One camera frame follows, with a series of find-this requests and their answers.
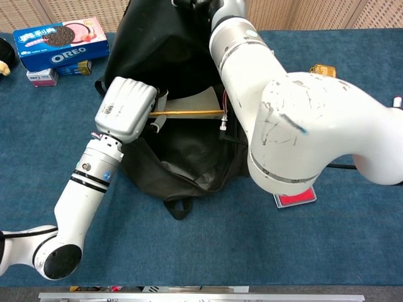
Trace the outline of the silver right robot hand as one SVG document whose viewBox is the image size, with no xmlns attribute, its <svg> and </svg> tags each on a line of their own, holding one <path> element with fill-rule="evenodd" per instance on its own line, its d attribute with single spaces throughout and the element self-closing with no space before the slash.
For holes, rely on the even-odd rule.
<svg viewBox="0 0 403 302">
<path fill-rule="evenodd" d="M 223 2 L 216 0 L 172 0 L 171 4 L 176 8 L 200 10 L 220 8 Z"/>
</svg>

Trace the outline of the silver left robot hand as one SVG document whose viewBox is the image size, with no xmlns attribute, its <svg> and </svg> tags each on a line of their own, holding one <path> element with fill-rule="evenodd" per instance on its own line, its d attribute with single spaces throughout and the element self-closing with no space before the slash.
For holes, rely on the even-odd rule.
<svg viewBox="0 0 403 302">
<path fill-rule="evenodd" d="M 94 119 L 98 131 L 122 143 L 133 142 L 144 129 L 158 92 L 141 81 L 115 77 Z"/>
</svg>

